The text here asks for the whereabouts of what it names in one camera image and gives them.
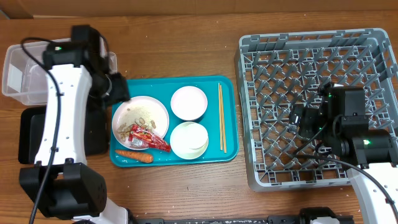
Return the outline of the orange carrot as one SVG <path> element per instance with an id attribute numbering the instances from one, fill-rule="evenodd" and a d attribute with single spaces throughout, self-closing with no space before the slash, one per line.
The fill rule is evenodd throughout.
<path id="1" fill-rule="evenodd" d="M 115 153 L 119 156 L 123 156 L 126 158 L 134 159 L 143 163 L 152 163 L 154 161 L 154 157 L 152 154 L 144 153 L 144 152 L 136 152 L 136 151 L 124 151 L 124 150 L 115 150 Z"/>

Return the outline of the black plastic tray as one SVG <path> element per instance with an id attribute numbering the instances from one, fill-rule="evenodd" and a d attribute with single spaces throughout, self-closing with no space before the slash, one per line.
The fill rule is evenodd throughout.
<path id="1" fill-rule="evenodd" d="M 37 154 L 45 122 L 45 106 L 31 107 L 21 114 L 18 161 L 33 164 Z M 106 112 L 87 108 L 85 123 L 85 154 L 92 156 L 105 153 L 109 145 Z"/>

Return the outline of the grey dish rack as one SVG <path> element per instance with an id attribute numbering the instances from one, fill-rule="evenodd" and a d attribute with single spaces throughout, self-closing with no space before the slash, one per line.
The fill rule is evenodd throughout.
<path id="1" fill-rule="evenodd" d="M 349 184 L 339 164 L 292 155 L 303 139 L 288 131 L 290 110 L 317 108 L 317 90 L 328 82 L 362 87 L 370 127 L 397 136 L 397 60 L 383 29 L 245 35 L 235 60 L 253 191 Z"/>

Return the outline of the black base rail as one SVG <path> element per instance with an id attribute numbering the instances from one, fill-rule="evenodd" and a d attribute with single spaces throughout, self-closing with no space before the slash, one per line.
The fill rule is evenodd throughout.
<path id="1" fill-rule="evenodd" d="M 266 218 L 209 218 L 165 220 L 133 218 L 136 224 L 354 224 L 352 215 L 336 215 L 329 207 L 302 208 L 298 215 L 269 215 Z"/>

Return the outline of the teal serving tray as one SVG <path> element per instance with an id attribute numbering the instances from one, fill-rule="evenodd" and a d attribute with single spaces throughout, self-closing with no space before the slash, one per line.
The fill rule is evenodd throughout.
<path id="1" fill-rule="evenodd" d="M 109 156 L 119 167 L 228 162 L 239 151 L 234 88 L 224 76 L 128 80 L 112 107 Z"/>

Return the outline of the red snack wrapper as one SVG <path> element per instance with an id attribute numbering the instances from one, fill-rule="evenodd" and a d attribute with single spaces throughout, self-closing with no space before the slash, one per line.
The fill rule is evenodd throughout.
<path id="1" fill-rule="evenodd" d="M 130 145 L 134 147 L 159 149 L 165 152 L 171 151 L 171 147 L 166 141 L 148 129 L 142 128 L 136 124 L 132 125 L 128 141 Z"/>

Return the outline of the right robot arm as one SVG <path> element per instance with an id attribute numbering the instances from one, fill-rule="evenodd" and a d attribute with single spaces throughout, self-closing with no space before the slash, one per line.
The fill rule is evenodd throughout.
<path id="1" fill-rule="evenodd" d="M 318 108 L 295 104 L 289 114 L 289 132 L 307 139 L 292 155 L 342 165 L 364 222 L 397 222 L 396 140 L 369 127 L 363 88 L 327 83 L 318 94 Z"/>

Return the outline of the clear plastic bin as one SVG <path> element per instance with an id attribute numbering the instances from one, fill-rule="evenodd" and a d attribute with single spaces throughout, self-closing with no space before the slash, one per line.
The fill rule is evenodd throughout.
<path id="1" fill-rule="evenodd" d="M 29 57 L 22 46 L 12 45 L 7 49 L 2 72 L 2 94 L 11 97 L 23 105 L 46 105 L 49 87 L 53 82 L 37 63 L 49 43 L 46 41 L 27 42 L 24 48 L 32 55 Z"/>

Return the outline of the white bowl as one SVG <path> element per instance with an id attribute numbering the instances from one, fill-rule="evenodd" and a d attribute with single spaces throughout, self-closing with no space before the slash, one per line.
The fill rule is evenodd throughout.
<path id="1" fill-rule="evenodd" d="M 199 158 L 206 151 L 208 144 L 208 131 L 203 125 L 195 122 L 179 124 L 170 135 L 172 152 L 185 160 Z"/>

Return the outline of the wooden chopstick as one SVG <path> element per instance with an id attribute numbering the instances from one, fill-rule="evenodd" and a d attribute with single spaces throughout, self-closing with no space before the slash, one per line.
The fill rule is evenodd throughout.
<path id="1" fill-rule="evenodd" d="M 223 104 L 223 89 L 221 84 L 219 84 L 219 101 L 220 101 L 220 121 L 221 121 L 221 135 L 222 135 L 222 150 L 226 154 L 226 129 L 224 120 L 224 104 Z"/>
<path id="2" fill-rule="evenodd" d="M 220 128 L 220 150 L 223 151 L 223 132 L 222 132 L 222 118 L 221 118 L 221 94 L 220 83 L 218 83 L 218 114 L 219 114 L 219 128 Z"/>

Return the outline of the peanut shells pile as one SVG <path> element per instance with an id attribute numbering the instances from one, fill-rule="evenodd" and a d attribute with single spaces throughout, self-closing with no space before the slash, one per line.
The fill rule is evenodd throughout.
<path id="1" fill-rule="evenodd" d="M 141 128 L 148 129 L 150 131 L 153 131 L 156 128 L 155 121 L 153 120 L 146 121 L 144 118 L 135 119 L 133 123 L 123 123 L 116 130 L 116 132 L 119 134 L 119 137 L 123 142 L 127 141 L 134 124 Z"/>

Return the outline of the white dinner plate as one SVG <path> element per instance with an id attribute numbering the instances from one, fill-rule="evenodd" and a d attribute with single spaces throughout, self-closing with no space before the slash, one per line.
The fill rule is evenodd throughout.
<path id="1" fill-rule="evenodd" d="M 146 121 L 155 121 L 156 128 L 151 132 L 160 138 L 164 138 L 169 129 L 169 113 L 159 100 L 150 96 L 132 97 L 129 101 L 122 103 L 116 108 L 111 124 L 116 140 L 128 149 L 144 150 L 144 148 L 131 146 L 128 139 L 123 142 L 116 130 L 121 124 L 133 123 L 135 119 L 139 118 L 144 118 Z"/>

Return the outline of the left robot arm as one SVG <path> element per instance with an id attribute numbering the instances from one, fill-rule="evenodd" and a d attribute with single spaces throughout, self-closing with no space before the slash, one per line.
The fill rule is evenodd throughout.
<path id="1" fill-rule="evenodd" d="M 33 201 L 32 213 L 75 223 L 134 223 L 128 208 L 108 198 L 102 175 L 88 167 L 84 133 L 88 103 L 105 110 L 129 100 L 126 79 L 111 73 L 102 56 L 108 42 L 89 25 L 73 26 L 68 42 L 49 40 L 38 66 L 48 97 L 42 140 L 32 167 L 19 183 Z"/>

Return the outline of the pink bowl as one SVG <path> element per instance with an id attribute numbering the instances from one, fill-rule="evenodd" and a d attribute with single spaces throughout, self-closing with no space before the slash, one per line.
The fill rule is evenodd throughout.
<path id="1" fill-rule="evenodd" d="M 208 99 L 198 87 L 183 86 L 172 95 L 170 106 L 176 117 L 194 121 L 205 114 Z"/>

